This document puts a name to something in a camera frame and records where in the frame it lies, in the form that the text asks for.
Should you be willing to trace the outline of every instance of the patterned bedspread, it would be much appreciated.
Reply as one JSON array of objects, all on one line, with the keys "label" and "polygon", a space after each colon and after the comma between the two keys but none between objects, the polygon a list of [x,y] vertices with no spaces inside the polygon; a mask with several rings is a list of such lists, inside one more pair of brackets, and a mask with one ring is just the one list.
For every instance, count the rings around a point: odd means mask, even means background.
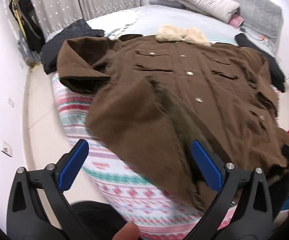
[{"label": "patterned bedspread", "polygon": [[[80,138],[88,141],[89,155],[83,170],[108,203],[127,221],[133,221],[144,239],[183,239],[202,214],[168,192],[159,190],[97,140],[85,126],[93,96],[70,91],[60,83],[58,73],[52,83],[65,134],[72,146]],[[234,211],[235,207],[229,209],[219,228],[229,223]]]}]

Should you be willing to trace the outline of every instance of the beige fur collar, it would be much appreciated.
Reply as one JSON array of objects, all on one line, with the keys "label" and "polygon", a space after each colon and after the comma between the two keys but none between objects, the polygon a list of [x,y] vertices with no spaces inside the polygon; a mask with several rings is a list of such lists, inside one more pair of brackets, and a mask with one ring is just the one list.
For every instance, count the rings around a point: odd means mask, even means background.
[{"label": "beige fur collar", "polygon": [[157,31],[156,40],[160,42],[185,41],[190,44],[210,46],[209,41],[197,28],[178,28],[170,24],[162,25]]}]

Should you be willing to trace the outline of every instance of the blue gripper pad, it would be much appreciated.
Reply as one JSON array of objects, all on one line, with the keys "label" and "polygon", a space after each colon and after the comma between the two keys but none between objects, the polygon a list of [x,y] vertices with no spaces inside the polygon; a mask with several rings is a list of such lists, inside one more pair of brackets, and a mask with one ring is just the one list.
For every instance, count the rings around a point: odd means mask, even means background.
[{"label": "blue gripper pad", "polygon": [[58,183],[58,189],[63,192],[69,190],[74,182],[78,172],[80,171],[84,161],[89,153],[89,144],[86,140],[80,139],[72,150],[59,160],[57,163],[56,181]]},{"label": "blue gripper pad", "polygon": [[191,154],[209,188],[220,193],[223,187],[222,174],[198,141],[192,143]]}]

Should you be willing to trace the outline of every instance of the finger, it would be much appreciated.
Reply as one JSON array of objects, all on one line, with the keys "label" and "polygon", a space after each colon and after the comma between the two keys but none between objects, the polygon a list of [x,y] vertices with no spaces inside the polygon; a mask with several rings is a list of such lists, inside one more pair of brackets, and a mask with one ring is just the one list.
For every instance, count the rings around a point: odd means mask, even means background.
[{"label": "finger", "polygon": [[133,222],[129,222],[114,235],[112,240],[138,240],[139,236],[138,227]]}]

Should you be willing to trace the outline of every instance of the gray headboard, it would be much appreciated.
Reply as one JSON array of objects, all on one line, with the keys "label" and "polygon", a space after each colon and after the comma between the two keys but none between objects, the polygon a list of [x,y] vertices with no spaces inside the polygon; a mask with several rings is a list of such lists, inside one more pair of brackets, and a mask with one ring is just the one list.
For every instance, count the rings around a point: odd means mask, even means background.
[{"label": "gray headboard", "polygon": [[244,25],[276,42],[282,9],[270,0],[233,0],[240,3]]}]

